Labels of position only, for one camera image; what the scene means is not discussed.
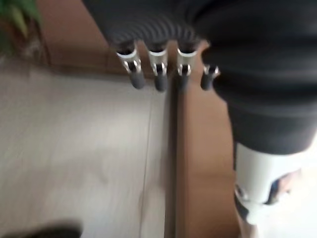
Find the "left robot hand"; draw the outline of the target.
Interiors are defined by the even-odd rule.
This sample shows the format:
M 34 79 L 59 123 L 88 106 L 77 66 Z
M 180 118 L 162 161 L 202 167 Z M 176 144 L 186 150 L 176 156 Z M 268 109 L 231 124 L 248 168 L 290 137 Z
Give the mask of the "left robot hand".
M 177 40 L 202 52 L 201 87 L 226 103 L 234 142 L 235 206 L 255 225 L 288 192 L 317 133 L 317 3 L 314 0 L 86 0 L 127 70 L 135 40 L 151 52 Z

